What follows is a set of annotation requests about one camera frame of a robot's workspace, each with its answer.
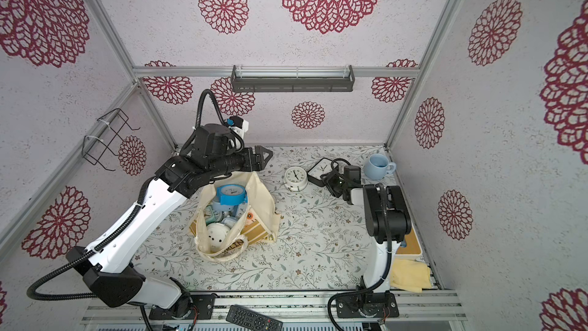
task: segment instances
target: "mounting plate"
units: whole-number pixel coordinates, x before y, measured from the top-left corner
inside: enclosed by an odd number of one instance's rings
[[[387,318],[397,318],[400,315],[396,298],[390,291],[364,295],[363,314],[357,309],[357,296],[337,298],[336,307],[339,318],[383,318],[385,307]]]
[[[218,298],[218,295],[191,295],[191,297],[192,301],[194,302],[194,305],[198,309],[197,319],[210,319],[210,317],[212,316],[212,311],[215,308],[215,299]],[[167,309],[155,307],[151,308],[151,312],[149,313],[149,319],[166,320],[173,318],[171,312],[169,312]],[[185,319],[194,319],[194,311],[191,310],[190,313],[185,317]]]

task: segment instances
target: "white alarm clock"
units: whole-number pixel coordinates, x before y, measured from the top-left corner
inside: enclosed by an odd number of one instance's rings
[[[284,173],[284,185],[292,192],[299,192],[308,185],[306,171],[300,166],[292,166]]]

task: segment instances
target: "clock face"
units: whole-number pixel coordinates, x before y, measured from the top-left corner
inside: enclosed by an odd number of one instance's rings
[[[303,168],[294,166],[286,171],[285,178],[292,183],[300,183],[306,178],[306,172]]]
[[[220,188],[220,192],[226,196],[238,196],[243,194],[244,191],[245,189],[243,189],[243,187],[240,186],[225,186],[223,188]]]
[[[318,164],[316,164],[308,175],[311,175],[314,178],[320,179],[322,174],[326,174],[331,171],[330,162],[328,158],[322,158]]]

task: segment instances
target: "floral tablecloth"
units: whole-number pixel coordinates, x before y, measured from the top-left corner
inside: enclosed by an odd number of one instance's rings
[[[362,166],[383,146],[271,147],[274,156],[259,176],[281,214],[276,244],[255,244],[236,260],[204,261],[194,237],[184,235],[199,199],[197,192],[163,221],[136,252],[134,264],[146,273],[173,276],[188,289],[353,289],[366,268],[370,237],[364,208],[334,198],[326,188],[309,183],[301,192],[283,186],[287,167],[306,170],[320,158],[345,158]],[[363,177],[363,184],[375,183]],[[382,180],[394,185],[392,176]]]

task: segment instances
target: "wallpaper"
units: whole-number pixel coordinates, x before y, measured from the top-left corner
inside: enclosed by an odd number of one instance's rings
[[[394,144],[473,330],[588,327],[587,25],[588,0],[465,0]]]
[[[386,66],[419,61],[445,0],[102,0],[133,61]]]
[[[102,2],[138,66],[416,67],[445,0]],[[251,123],[247,143],[381,144],[411,80],[359,78],[350,94],[235,94],[222,77],[145,83],[180,141],[211,88],[226,116]]]
[[[145,84],[173,136],[183,143],[192,133],[198,99],[211,89],[224,117],[239,115],[249,122],[245,143],[253,144],[381,144],[400,111],[409,78],[358,78],[349,93],[234,93],[228,78],[148,77]],[[376,98],[374,90],[386,89]],[[210,99],[202,123],[218,123]]]
[[[85,246],[105,232],[137,199],[147,178],[170,156],[166,143],[152,124],[141,98],[135,94],[122,107],[128,126],[121,138],[107,131],[102,138],[113,139],[99,164],[85,162],[63,185],[38,222],[0,268],[0,329],[38,328],[73,330],[88,305],[87,300],[40,302],[26,297],[26,289],[41,276],[63,266],[72,247]],[[118,129],[117,122],[113,127]],[[104,150],[96,144],[91,153]],[[68,271],[40,288],[47,293],[87,292],[82,277]]]
[[[82,0],[0,0],[0,230],[128,84]]]

